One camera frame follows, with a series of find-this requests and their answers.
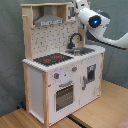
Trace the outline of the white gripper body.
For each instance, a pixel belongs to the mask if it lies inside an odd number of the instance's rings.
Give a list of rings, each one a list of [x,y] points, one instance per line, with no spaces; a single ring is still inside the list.
[[[73,0],[74,11],[76,13],[85,13],[89,11],[89,5],[87,0]]]

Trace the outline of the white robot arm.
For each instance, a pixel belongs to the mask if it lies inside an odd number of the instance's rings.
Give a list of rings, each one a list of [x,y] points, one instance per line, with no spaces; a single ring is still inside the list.
[[[103,36],[107,25],[110,23],[108,14],[102,11],[90,9],[87,0],[73,0],[76,23],[80,27],[88,26],[88,32],[101,43],[128,49],[128,32],[118,40],[112,40]]]

